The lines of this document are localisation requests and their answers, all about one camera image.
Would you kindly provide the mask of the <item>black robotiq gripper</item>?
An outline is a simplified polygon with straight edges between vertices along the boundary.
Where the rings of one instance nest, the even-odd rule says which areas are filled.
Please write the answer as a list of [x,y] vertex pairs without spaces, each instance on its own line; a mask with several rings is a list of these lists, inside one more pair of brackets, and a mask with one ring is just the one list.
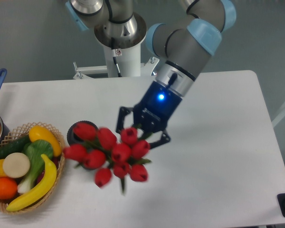
[[182,98],[163,85],[153,81],[141,101],[132,107],[119,108],[115,132],[124,129],[126,116],[133,112],[133,123],[140,125],[144,132],[161,131],[160,139],[150,142],[150,149],[157,148],[171,141],[166,127],[168,120],[182,101]]

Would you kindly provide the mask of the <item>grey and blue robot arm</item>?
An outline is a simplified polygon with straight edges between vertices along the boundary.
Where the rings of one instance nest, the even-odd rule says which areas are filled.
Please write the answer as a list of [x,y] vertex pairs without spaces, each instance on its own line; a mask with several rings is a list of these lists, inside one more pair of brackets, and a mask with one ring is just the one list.
[[133,10],[131,0],[69,0],[66,7],[81,30],[92,29],[103,46],[109,77],[140,76],[141,43],[165,63],[155,80],[134,107],[121,107],[116,132],[130,138],[124,120],[133,115],[133,125],[143,138],[161,133],[152,148],[170,141],[168,120],[186,95],[222,40],[237,14],[229,0],[183,0],[186,17],[173,25],[147,27]]

